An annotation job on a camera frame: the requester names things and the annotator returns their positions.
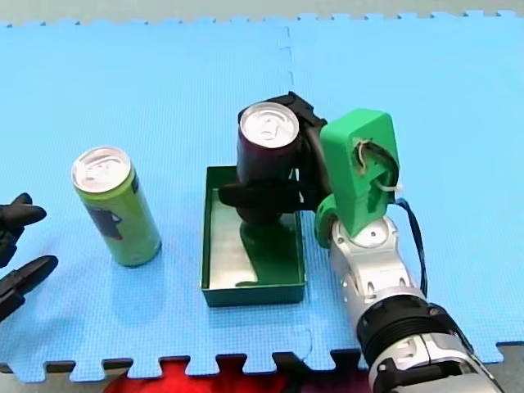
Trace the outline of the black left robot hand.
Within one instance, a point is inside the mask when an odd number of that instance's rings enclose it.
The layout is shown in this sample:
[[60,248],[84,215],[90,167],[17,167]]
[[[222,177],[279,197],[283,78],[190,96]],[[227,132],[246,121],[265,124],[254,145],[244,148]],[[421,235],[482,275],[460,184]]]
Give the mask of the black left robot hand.
[[[10,204],[1,205],[1,268],[7,267],[16,253],[17,242],[25,227],[42,221],[46,216],[46,210],[34,205],[27,192],[21,193]],[[57,265],[58,258],[44,255],[1,278],[1,321],[17,311],[25,303],[25,295],[43,282]]]

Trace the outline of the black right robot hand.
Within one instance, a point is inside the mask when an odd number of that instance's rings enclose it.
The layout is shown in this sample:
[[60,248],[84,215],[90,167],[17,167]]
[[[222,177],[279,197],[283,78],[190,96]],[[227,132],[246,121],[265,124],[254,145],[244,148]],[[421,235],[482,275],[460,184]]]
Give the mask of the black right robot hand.
[[245,107],[237,122],[236,178],[219,200],[253,224],[316,210],[331,192],[319,140],[327,121],[288,92]]

